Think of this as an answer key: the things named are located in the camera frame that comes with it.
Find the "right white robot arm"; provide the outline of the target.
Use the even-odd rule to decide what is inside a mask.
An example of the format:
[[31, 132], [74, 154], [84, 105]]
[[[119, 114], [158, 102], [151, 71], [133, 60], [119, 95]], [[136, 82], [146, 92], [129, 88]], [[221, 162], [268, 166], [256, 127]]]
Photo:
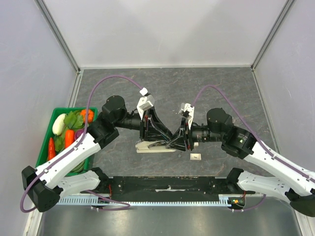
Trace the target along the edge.
[[183, 126], [176, 138], [184, 138], [184, 150], [193, 149], [196, 142], [221, 142], [227, 154], [253, 163], [271, 174], [254, 175], [234, 168], [225, 181], [230, 193], [253, 191], [283, 200], [303, 215], [315, 215], [315, 173], [286, 159], [268, 147], [249, 130], [233, 124], [232, 116], [222, 108], [206, 114], [207, 125], [193, 123], [194, 107], [183, 104], [180, 109]]

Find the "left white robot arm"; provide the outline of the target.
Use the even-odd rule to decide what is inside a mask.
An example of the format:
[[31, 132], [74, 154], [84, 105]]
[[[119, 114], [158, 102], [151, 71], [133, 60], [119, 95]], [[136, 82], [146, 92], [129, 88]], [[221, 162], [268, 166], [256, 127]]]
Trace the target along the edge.
[[171, 140], [171, 131], [157, 117], [152, 95], [139, 99], [137, 108], [127, 112], [125, 101], [115, 95], [107, 99], [102, 111], [83, 134], [52, 160], [33, 168], [22, 170], [23, 198], [29, 197], [34, 209], [45, 212], [68, 195], [95, 190], [103, 193], [108, 189], [108, 177], [100, 168], [84, 174], [68, 176], [82, 161], [99, 152], [119, 136], [118, 128], [138, 130], [142, 142], [161, 142], [162, 148]]

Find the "beige black stapler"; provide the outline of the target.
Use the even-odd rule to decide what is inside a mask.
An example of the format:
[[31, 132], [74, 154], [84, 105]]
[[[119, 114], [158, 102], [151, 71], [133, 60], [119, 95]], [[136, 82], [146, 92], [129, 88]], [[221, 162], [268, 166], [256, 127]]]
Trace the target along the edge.
[[168, 153], [175, 152], [173, 148], [167, 148], [162, 141], [139, 141], [135, 144], [137, 153]]

